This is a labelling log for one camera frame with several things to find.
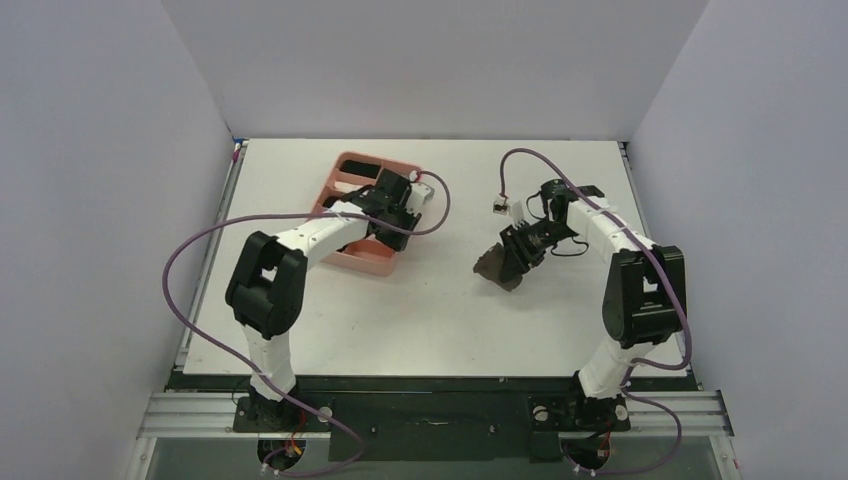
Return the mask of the pink divided organizer tray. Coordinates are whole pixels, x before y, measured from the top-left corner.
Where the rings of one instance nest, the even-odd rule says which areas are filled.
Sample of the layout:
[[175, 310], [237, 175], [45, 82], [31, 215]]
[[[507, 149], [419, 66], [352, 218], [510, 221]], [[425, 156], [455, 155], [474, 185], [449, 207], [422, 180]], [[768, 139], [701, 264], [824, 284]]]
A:
[[[421, 167], [360, 152], [342, 152], [324, 181], [311, 212], [322, 213], [344, 194], [374, 185], [383, 171], [392, 171], [415, 181], [420, 178]], [[390, 275], [397, 261], [398, 253], [374, 236], [350, 243], [322, 260], [328, 265], [376, 276]]]

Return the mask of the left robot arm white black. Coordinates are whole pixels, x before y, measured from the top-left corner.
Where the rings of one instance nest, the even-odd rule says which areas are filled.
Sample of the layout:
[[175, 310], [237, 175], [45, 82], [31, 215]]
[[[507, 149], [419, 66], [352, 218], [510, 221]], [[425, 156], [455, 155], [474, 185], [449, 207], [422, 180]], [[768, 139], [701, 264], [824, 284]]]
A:
[[291, 427], [298, 416], [297, 379], [289, 331], [300, 316], [306, 276], [317, 263], [368, 238], [393, 252], [405, 249], [409, 233], [434, 190], [390, 170], [372, 185], [330, 196], [318, 217], [290, 230], [251, 234], [225, 292], [248, 344], [252, 373], [250, 405], [272, 429]]

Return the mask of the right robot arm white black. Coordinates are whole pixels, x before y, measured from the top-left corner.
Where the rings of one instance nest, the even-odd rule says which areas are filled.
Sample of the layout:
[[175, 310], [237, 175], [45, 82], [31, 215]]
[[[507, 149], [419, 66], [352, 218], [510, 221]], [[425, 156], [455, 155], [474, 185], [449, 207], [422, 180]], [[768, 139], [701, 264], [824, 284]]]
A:
[[580, 429], [616, 425], [623, 420], [618, 413], [623, 388], [635, 367], [648, 364], [656, 346], [687, 328], [683, 253], [635, 232], [594, 185], [555, 179], [538, 195], [543, 214], [532, 220], [520, 203], [496, 198], [494, 212], [510, 216], [511, 223], [474, 270], [511, 292], [562, 241], [575, 239], [597, 253], [608, 267], [601, 302], [605, 335], [576, 371], [564, 413]]

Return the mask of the olive underwear beige waistband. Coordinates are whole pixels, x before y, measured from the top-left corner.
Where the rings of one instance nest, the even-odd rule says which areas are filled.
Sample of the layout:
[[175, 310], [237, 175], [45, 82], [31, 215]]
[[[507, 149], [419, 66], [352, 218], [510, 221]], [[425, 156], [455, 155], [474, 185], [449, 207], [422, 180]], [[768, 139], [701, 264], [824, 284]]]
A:
[[523, 279], [521, 273], [512, 275], [506, 271], [506, 252], [500, 243], [486, 250], [476, 260], [472, 271], [507, 292], [514, 291]]

